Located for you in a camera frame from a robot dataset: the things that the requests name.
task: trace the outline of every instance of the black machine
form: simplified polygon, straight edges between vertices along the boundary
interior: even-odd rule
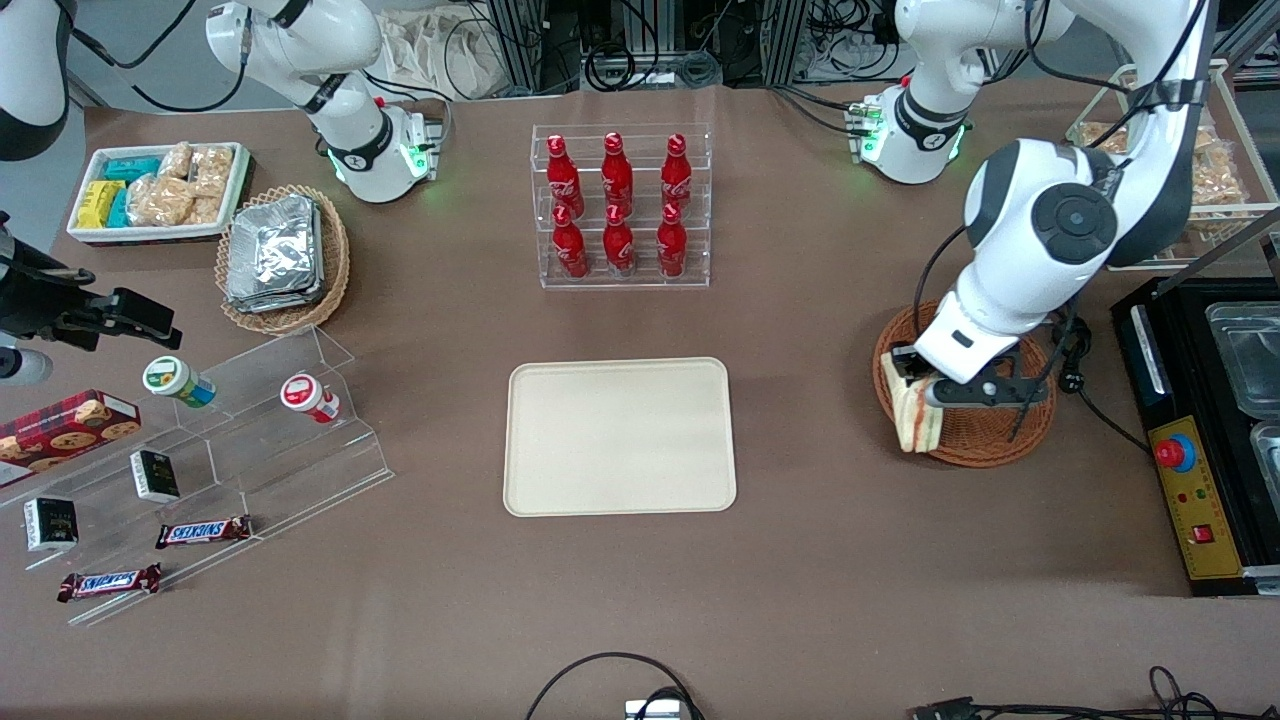
[[[1280,290],[1157,283],[1111,315],[1192,593],[1280,594]]]
[[[173,310],[125,287],[105,297],[84,290],[93,273],[73,270],[13,237],[8,220],[0,211],[0,332],[88,351],[104,334],[141,337],[169,350],[182,345]]]

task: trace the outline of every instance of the red lid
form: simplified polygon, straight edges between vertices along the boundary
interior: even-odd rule
[[[306,373],[298,373],[284,382],[280,388],[280,400],[289,407],[301,407],[311,400],[319,391],[320,384]]]

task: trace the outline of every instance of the snickers bar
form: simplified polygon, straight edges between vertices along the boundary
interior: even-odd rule
[[[159,589],[159,562],[142,570],[129,570],[125,573],[106,573],[104,575],[79,575],[72,573],[67,575],[61,589],[58,591],[58,602],[129,591],[147,591],[148,593],[154,593]]]
[[[156,539],[156,550],[170,544],[196,544],[201,542],[237,541],[253,534],[248,515],[227,518],[225,520],[207,520],[205,523],[187,523],[186,525],[160,525],[160,538]]]

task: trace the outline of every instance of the round wicker basket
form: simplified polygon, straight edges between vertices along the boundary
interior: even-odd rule
[[[933,319],[933,311],[937,306],[937,301],[932,300],[920,304],[922,324]],[[872,355],[876,397],[879,398],[881,407],[888,415],[890,423],[893,421],[893,401],[884,380],[884,373],[881,370],[879,357],[895,345],[914,341],[911,307],[906,307],[884,327],[884,332],[876,342],[876,354]],[[1019,350],[1023,352],[1023,374],[1038,375],[1044,369],[1047,360],[1044,351],[1028,337],[1021,340]],[[1016,407],[954,407],[942,415],[942,438],[938,448],[929,455],[964,468],[995,468],[1027,456],[1044,441],[1048,436],[1048,428],[1053,423],[1057,388],[1053,387],[1052,382],[1047,384],[1050,388],[1048,398],[1032,406],[1012,442],[1009,441],[1009,434],[1018,419]]]
[[[351,246],[347,242],[347,228],[338,217],[338,210],[323,192],[311,187],[287,184],[273,187],[266,192],[255,195],[244,202],[244,206],[274,202],[292,193],[306,195],[320,206],[320,242],[324,250],[324,277],[328,290],[320,302],[298,307],[284,307],[268,313],[241,313],[223,301],[223,314],[237,325],[260,333],[283,336],[305,325],[319,325],[333,315],[342,302],[342,296],[347,292],[347,281],[351,277]],[[227,293],[227,254],[230,243],[230,225],[223,228],[223,237],[218,241],[218,264],[214,266],[214,281],[218,288]]]

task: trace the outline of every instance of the beige tray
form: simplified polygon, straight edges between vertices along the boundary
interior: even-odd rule
[[[716,512],[736,496],[719,360],[538,363],[511,374],[502,497],[512,515]]]

